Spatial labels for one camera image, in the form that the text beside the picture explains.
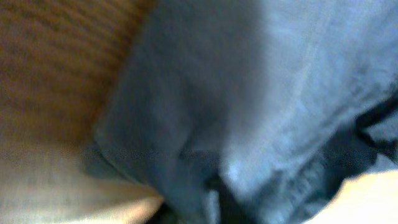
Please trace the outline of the blue denim shorts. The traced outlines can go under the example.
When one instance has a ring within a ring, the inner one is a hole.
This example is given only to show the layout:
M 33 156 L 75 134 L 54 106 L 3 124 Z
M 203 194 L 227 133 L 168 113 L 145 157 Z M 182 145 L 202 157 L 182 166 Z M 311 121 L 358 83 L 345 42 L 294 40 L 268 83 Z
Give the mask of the blue denim shorts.
M 157 223 L 307 221 L 397 170 L 397 2 L 158 1 L 82 163 Z

